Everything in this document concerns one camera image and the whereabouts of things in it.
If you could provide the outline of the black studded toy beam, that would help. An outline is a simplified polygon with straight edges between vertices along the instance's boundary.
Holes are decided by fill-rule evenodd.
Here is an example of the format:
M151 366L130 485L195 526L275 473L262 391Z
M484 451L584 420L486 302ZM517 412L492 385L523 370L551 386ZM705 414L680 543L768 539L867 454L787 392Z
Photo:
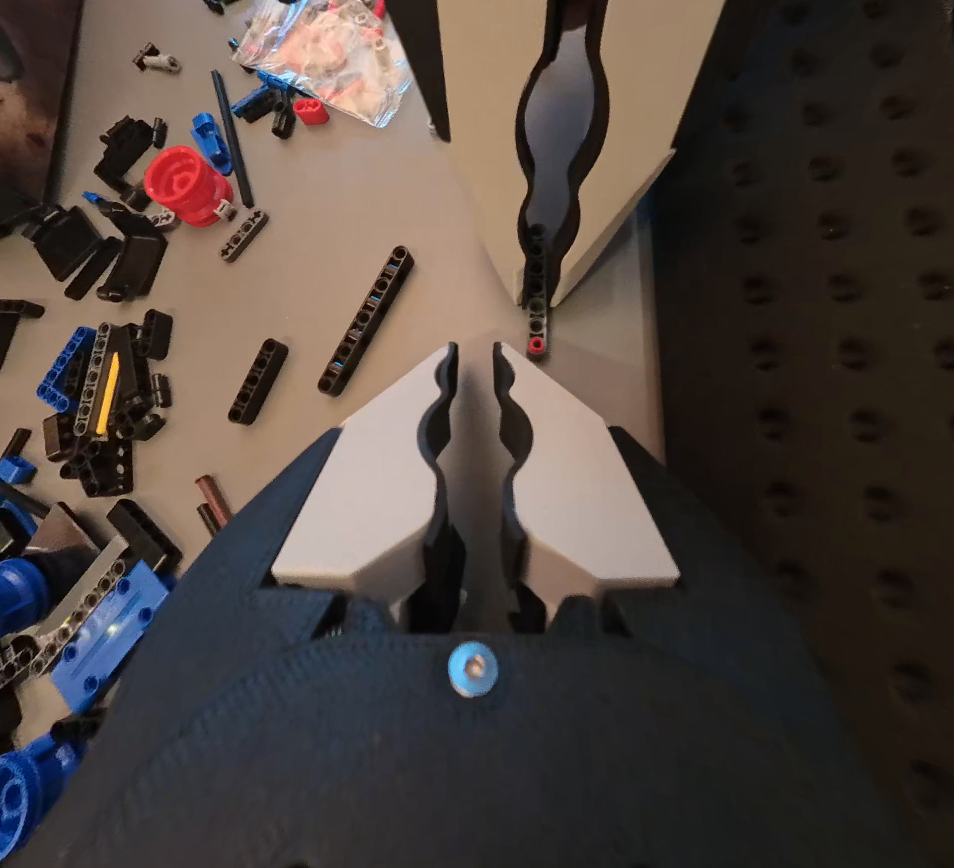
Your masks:
M126 542L127 547L121 554L126 572L144 562L161 578L175 575L182 560L180 549L137 502L119 499L106 519Z

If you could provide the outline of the short grey toy beam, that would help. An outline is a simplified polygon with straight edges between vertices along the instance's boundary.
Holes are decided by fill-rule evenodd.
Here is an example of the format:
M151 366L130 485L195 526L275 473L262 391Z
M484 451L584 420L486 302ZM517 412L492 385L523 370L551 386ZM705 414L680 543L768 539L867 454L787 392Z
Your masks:
M256 209L247 215L240 226L233 230L220 251L220 258L226 264L235 263L254 242L270 221L263 210Z

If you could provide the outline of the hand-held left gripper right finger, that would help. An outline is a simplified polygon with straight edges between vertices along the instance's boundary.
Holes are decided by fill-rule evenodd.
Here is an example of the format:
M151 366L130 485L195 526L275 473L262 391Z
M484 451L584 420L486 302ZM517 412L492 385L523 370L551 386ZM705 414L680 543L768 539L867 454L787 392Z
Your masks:
M678 566L603 418L506 342L492 365L511 459L501 542L512 628L542 633L568 599L674 587Z

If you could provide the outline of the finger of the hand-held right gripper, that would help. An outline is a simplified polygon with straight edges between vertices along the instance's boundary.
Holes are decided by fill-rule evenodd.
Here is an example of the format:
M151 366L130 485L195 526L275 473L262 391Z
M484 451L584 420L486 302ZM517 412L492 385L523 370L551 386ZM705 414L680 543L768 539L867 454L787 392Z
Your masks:
M567 169L552 304L563 302L674 156L726 0L596 0L586 27L590 125Z
M508 296L523 299L532 190L526 110L541 72L549 0L436 0L449 151Z

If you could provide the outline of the blue flat toy panel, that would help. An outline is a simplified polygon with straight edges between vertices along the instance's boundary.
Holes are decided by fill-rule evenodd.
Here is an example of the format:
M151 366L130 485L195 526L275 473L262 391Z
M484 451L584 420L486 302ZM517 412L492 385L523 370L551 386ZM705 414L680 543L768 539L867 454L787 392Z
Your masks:
M54 687L71 712L87 710L106 692L170 588L168 578L138 561L89 614L51 672Z

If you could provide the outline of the black and blue pin cluster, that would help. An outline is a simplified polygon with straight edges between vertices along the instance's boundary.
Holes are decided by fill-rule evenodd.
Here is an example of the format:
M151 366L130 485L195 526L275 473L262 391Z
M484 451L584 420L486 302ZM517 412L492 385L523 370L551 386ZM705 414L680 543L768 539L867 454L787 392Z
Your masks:
M261 85L232 104L232 115L247 123L254 123L272 114L271 132L280 139L288 139L294 132L296 115L294 102L302 92L279 76L256 73Z

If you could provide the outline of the red toy wheel hub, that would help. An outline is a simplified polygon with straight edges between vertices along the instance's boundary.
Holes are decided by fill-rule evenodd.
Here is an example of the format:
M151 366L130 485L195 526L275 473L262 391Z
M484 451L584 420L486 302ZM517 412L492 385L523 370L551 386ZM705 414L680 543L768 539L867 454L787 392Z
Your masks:
M182 223L207 228L221 220L222 201L234 200L227 177L216 171L196 150L173 146L160 152L143 176L145 192L170 210Z

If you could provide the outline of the black toy beam with pins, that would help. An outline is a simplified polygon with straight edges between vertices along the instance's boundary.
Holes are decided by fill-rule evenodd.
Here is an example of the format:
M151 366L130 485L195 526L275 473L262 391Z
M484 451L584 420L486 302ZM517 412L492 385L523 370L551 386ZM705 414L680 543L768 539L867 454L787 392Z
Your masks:
M327 397L341 395L413 267L414 258L409 250L402 245L395 246L327 362L318 380L319 393Z

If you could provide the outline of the black angled toy beam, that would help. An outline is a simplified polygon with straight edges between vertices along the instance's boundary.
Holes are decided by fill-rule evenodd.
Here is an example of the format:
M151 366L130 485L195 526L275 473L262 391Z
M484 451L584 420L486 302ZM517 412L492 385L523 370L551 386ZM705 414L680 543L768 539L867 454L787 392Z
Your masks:
M38 319L46 311L45 306L26 300L6 300L0 302L1 318L1 346L0 365L4 366L8 350L16 333L18 324L23 319Z

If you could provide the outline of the pile of black toy beams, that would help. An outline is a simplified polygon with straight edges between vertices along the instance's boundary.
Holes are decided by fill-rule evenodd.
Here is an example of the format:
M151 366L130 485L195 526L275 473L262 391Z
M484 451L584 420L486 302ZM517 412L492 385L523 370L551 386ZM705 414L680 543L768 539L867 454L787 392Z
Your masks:
M88 498L124 497L135 488L135 446L166 424L173 394L168 376L156 370L171 343L173 318L149 309L140 323L103 322L92 348L74 358L65 392L78 392L72 414L51 413L42 422L46 458L64 480L76 480ZM120 373L106 433L96 432L96 412L114 352Z

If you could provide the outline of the short black toy beam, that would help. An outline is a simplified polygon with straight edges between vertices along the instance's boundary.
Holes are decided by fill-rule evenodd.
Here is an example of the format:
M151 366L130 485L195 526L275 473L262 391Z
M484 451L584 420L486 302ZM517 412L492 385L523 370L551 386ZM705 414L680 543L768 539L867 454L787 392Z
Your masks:
M287 359L288 351L287 345L274 338L267 339L260 346L228 410L228 421L244 426L256 421Z

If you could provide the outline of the grey thin toy beam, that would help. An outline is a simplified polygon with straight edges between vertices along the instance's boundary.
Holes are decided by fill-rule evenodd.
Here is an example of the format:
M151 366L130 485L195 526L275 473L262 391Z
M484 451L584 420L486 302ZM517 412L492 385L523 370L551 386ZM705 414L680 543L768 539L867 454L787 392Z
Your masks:
M528 315L526 355L530 361L545 361L550 353L551 302L548 283L549 243L542 225L529 228L523 279L523 306Z

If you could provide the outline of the black panel with tab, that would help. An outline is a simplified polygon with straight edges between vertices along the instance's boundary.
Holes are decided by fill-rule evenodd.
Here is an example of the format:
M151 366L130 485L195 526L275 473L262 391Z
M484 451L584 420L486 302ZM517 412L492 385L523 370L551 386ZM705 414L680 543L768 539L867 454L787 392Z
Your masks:
M123 209L109 218L124 236L117 261L96 289L104 302L133 302L145 298L155 282L168 242L150 218Z

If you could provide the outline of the black square toy panel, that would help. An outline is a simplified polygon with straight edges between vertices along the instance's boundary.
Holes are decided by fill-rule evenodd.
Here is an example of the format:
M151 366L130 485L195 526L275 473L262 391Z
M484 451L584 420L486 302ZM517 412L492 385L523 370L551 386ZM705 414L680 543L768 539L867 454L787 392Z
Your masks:
M43 207L23 237L29 241L54 280L65 281L99 248L99 231L78 206Z

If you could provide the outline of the black connector cluster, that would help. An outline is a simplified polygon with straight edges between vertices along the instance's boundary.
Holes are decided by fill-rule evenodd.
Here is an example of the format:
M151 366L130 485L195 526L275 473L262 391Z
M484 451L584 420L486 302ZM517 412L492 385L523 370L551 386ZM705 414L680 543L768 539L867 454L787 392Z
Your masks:
M144 212L152 199L144 182L133 185L127 181L127 174L150 148L162 150L167 136L168 124L161 117L152 122L129 115L121 117L100 135L104 151L93 174L119 195L120 202L138 213Z

